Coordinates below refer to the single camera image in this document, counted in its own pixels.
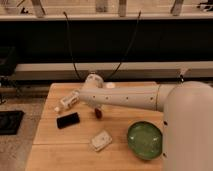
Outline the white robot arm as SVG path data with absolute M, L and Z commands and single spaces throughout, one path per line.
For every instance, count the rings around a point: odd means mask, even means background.
M 199 81 L 99 88 L 87 77 L 79 98 L 89 104 L 163 114 L 163 171 L 213 171 L 213 87 Z

